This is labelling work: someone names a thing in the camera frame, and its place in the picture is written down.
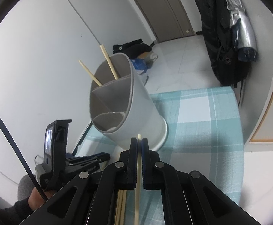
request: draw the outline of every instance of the person's hand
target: person's hand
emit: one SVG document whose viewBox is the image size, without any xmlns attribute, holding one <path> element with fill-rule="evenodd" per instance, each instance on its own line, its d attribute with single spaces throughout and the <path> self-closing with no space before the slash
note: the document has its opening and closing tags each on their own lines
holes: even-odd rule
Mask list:
<svg viewBox="0 0 273 225">
<path fill-rule="evenodd" d="M 54 194 L 56 193 L 56 191 L 54 190 L 50 190 L 50 191 L 46 191 L 45 194 L 48 198 L 51 198 Z M 41 197 L 41 195 L 39 194 L 39 192 L 37 191 L 37 189 L 34 187 L 30 197 L 28 198 L 28 205 L 31 208 L 31 210 L 35 211 L 36 209 L 38 209 L 42 204 L 44 203 L 43 198 Z"/>
</svg>

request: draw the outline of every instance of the door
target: door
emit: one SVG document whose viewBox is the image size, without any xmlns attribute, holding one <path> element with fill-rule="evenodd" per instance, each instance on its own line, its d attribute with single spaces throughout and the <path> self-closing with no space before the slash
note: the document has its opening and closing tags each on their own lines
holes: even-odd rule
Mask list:
<svg viewBox="0 0 273 225">
<path fill-rule="evenodd" d="M 135 0 L 158 42 L 194 35 L 180 0 Z"/>
</svg>

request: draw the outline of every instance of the silver umbrella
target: silver umbrella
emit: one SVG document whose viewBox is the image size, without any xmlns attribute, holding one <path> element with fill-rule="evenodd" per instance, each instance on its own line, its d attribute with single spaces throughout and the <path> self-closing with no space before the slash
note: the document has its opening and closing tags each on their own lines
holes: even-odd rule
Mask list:
<svg viewBox="0 0 273 225">
<path fill-rule="evenodd" d="M 242 1 L 227 0 L 227 9 L 230 11 L 230 29 L 234 34 L 233 44 L 238 52 L 238 59 L 255 61 L 257 57 L 255 34 Z"/>
</svg>

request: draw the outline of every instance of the black backpack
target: black backpack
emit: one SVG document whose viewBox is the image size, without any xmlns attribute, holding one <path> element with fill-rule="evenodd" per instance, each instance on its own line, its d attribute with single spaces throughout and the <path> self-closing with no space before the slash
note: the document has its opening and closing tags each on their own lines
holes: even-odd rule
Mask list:
<svg viewBox="0 0 273 225">
<path fill-rule="evenodd" d="M 202 33 L 216 78 L 223 86 L 244 80 L 250 62 L 239 61 L 233 48 L 226 0 L 199 0 L 199 10 Z"/>
</svg>

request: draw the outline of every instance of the chopstick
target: chopstick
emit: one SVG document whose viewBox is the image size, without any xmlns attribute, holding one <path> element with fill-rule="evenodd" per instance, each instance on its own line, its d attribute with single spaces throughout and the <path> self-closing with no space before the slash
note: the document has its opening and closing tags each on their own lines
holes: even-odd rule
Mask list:
<svg viewBox="0 0 273 225">
<path fill-rule="evenodd" d="M 141 135 L 138 134 L 138 145 L 140 145 Z M 139 223 L 139 199 L 141 191 L 141 153 L 137 152 L 137 173 L 136 173 L 136 189 L 135 189 L 135 199 L 134 199 L 134 225 Z"/>
<path fill-rule="evenodd" d="M 114 75 L 114 78 L 115 78 L 116 80 L 118 80 L 119 77 L 118 77 L 118 75 L 117 75 L 117 73 L 116 73 L 116 71 L 115 71 L 115 69 L 114 69 L 113 64 L 111 63 L 111 60 L 110 60 L 110 58 L 109 58 L 109 55 L 108 55 L 107 51 L 105 50 L 104 45 L 100 45 L 100 48 L 101 48 L 101 51 L 102 51 L 102 53 L 103 53 L 105 59 L 106 59 L 107 62 L 108 62 L 108 65 L 109 65 L 109 67 L 110 67 L 110 69 L 111 69 L 112 74 Z"/>
<path fill-rule="evenodd" d="M 120 223 L 120 216 L 121 216 L 122 204 L 123 204 L 123 191 L 124 190 L 119 190 L 118 191 L 114 225 L 119 225 L 119 223 Z"/>
<path fill-rule="evenodd" d="M 78 60 L 78 62 L 81 64 L 81 66 L 87 71 L 87 73 L 90 75 L 90 77 L 96 82 L 98 86 L 102 86 L 102 84 L 97 80 L 97 78 L 92 74 L 92 72 L 83 64 L 81 60 Z"/>
<path fill-rule="evenodd" d="M 126 195 L 127 195 L 127 190 L 123 190 L 123 201 L 122 201 L 122 208 L 121 208 L 121 214 L 120 214 L 120 225 L 124 225 Z"/>
</svg>

